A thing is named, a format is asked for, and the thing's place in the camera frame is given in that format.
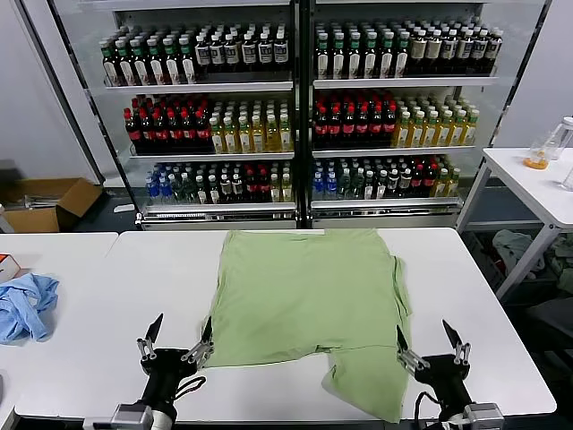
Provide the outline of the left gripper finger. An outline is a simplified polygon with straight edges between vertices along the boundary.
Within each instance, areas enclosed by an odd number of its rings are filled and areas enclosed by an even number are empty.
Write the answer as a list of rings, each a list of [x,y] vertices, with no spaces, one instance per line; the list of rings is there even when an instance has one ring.
[[[136,340],[137,347],[141,354],[141,361],[148,361],[157,357],[153,345],[157,340],[163,316],[163,314],[160,314],[158,318],[149,326],[145,336]]]
[[[209,359],[213,350],[212,321],[209,316],[202,329],[201,339],[194,347],[181,356],[181,361],[187,362],[188,364],[204,364]]]

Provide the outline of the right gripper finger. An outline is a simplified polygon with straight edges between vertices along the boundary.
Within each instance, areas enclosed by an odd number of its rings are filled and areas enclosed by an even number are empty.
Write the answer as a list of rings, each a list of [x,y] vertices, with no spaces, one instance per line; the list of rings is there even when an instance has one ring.
[[[463,342],[458,332],[445,320],[442,321],[442,325],[449,339],[449,343],[455,351],[454,363],[456,365],[468,366],[471,344],[469,342]]]
[[[418,356],[410,347],[408,347],[404,333],[401,331],[400,326],[397,329],[397,360],[406,369],[409,374],[414,374],[416,371],[423,371],[430,368],[430,363]]]

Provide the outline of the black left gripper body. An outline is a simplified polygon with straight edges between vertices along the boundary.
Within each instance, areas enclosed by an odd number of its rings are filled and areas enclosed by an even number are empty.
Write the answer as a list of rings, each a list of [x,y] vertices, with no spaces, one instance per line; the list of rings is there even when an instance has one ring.
[[[204,377],[197,376],[197,364],[181,361],[181,349],[158,348],[155,359],[141,361],[148,381],[141,396],[141,403],[150,407],[172,405],[185,394],[197,391],[204,384]]]

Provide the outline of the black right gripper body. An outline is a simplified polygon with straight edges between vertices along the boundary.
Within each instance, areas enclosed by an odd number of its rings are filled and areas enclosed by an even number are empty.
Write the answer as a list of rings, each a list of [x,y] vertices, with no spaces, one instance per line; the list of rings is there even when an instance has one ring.
[[[433,389],[442,411],[462,411],[472,403],[464,385],[469,365],[456,364],[453,354],[427,356],[423,360],[427,365],[419,365],[414,378]]]

